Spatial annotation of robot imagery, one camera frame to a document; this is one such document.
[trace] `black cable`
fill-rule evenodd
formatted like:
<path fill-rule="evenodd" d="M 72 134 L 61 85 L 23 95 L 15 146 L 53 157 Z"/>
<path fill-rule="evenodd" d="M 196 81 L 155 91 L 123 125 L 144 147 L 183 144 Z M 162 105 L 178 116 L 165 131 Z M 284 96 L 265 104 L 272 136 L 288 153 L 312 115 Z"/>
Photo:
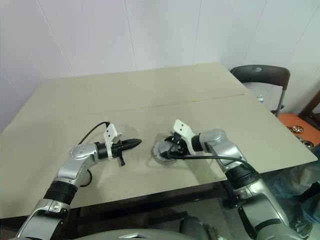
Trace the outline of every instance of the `black cable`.
<path fill-rule="evenodd" d="M 84 187 L 86 187 L 86 186 L 89 186 L 90 183 L 92 182 L 92 172 L 91 172 L 89 169 L 87 169 L 87 172 L 89 173 L 89 177 L 90 177 L 89 182 L 86 183 L 86 184 L 80 185 L 81 188 L 84 188 Z"/>
<path fill-rule="evenodd" d="M 249 167 L 253 172 L 259 174 L 250 163 L 248 163 L 242 159 L 232 157 L 232 156 L 173 156 L 170 154 L 172 152 L 173 146 L 174 145 L 172 145 L 169 148 L 169 150 L 167 151 L 168 157 L 172 158 L 172 159 L 183 159 L 183 160 L 186 160 L 186 159 L 215 159 L 215 160 L 224 159 L 224 160 L 230 160 L 233 162 L 242 163 L 243 165 Z"/>
<path fill-rule="evenodd" d="M 100 122 L 99 124 L 95 125 L 82 139 L 81 141 L 78 143 L 79 144 L 82 144 L 84 142 L 84 140 L 97 128 L 99 127 L 100 125 L 102 124 L 105 124 L 105 127 L 107 128 L 110 124 L 110 122 L 108 121 L 103 121 L 103 122 Z"/>
<path fill-rule="evenodd" d="M 108 122 L 108 121 L 103 121 L 103 122 L 100 122 L 99 124 L 95 125 L 95 126 L 81 139 L 81 141 L 78 143 L 78 145 L 79 145 L 79 144 L 82 144 L 82 143 L 84 142 L 84 140 L 85 140 L 97 127 L 101 126 L 102 124 L 105 124 L 105 127 L 107 128 L 107 127 L 109 126 L 110 122 Z M 89 177 L 90 177 L 89 182 L 86 183 L 86 184 L 80 185 L 81 188 L 84 188 L 84 187 L 86 187 L 86 186 L 89 186 L 90 183 L 92 182 L 92 172 L 91 172 L 89 169 L 87 169 L 87 172 L 89 173 Z"/>

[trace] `orange object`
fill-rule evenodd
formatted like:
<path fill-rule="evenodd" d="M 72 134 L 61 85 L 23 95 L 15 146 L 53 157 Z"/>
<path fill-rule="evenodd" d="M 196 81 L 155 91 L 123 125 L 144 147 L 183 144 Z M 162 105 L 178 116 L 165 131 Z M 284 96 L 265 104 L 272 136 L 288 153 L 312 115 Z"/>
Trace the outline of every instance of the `orange object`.
<path fill-rule="evenodd" d="M 313 126 L 311 126 L 306 121 L 302 120 L 296 114 L 293 113 L 281 113 L 278 116 L 279 120 L 289 128 L 293 126 L 301 126 L 303 127 L 302 133 L 294 133 L 294 135 L 302 137 L 303 140 L 308 140 L 317 146 L 320 144 L 320 131 Z"/>

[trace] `beige tabletop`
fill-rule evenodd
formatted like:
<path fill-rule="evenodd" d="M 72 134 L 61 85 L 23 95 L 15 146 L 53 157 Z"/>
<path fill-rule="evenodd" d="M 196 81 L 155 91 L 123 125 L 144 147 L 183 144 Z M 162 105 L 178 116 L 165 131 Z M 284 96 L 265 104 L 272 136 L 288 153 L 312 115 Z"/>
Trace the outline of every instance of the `beige tabletop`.
<path fill-rule="evenodd" d="M 214 160 L 158 164 L 151 155 L 175 119 L 194 132 L 225 130 L 248 161 L 267 172 L 311 161 L 305 148 L 219 63 L 67 78 L 40 86 L 0 136 L 1 218 L 28 215 L 68 152 L 97 123 L 142 143 L 92 167 L 72 207 L 101 204 L 225 179 Z M 103 127 L 88 142 L 102 141 Z"/>

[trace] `white bracket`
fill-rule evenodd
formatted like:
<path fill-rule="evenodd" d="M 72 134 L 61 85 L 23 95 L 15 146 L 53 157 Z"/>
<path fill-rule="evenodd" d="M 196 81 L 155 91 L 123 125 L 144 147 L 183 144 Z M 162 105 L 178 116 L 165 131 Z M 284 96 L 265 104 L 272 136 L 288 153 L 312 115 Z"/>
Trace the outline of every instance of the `white bracket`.
<path fill-rule="evenodd" d="M 195 136 L 196 134 L 194 134 L 191 128 L 187 124 L 185 124 L 183 121 L 177 119 L 174 122 L 172 131 L 174 133 L 179 134 L 181 138 L 185 141 L 186 146 L 188 147 L 189 153 L 191 155 L 196 155 L 196 152 L 192 147 L 192 137 Z"/>
<path fill-rule="evenodd" d="M 108 159 L 112 159 L 112 150 L 111 146 L 114 142 L 118 141 L 118 137 L 120 137 L 121 133 L 117 132 L 114 124 L 110 123 L 109 126 L 103 133 L 103 137 L 105 140 L 105 147 L 108 153 Z"/>

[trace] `white tile wall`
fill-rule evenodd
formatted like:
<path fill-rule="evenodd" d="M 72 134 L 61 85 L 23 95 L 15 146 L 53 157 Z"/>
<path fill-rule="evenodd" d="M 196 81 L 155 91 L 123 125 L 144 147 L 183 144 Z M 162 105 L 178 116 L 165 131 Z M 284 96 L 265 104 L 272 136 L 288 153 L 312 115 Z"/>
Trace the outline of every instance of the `white tile wall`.
<path fill-rule="evenodd" d="M 138 70 L 191 65 L 200 0 L 127 0 Z"/>
<path fill-rule="evenodd" d="M 135 71 L 121 0 L 39 0 L 75 75 Z"/>
<path fill-rule="evenodd" d="M 242 65 L 265 0 L 202 0 L 194 63 Z"/>
<path fill-rule="evenodd" d="M 220 61 L 285 66 L 284 111 L 320 89 L 320 0 L 1 0 L 0 133 L 49 78 Z M 277 87 L 251 86 L 270 109 Z"/>

